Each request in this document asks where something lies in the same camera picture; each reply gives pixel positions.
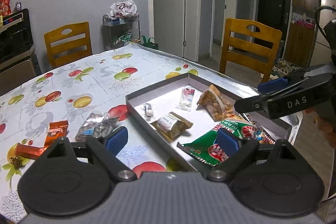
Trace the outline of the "person hand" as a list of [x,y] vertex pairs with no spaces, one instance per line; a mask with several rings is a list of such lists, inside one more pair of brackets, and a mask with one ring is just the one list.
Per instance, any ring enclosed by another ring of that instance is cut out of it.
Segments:
[[329,146],[335,149],[336,146],[336,133],[335,133],[335,126],[330,124],[328,121],[323,120],[316,114],[314,123],[317,124],[317,129],[322,132],[323,137],[328,142]]

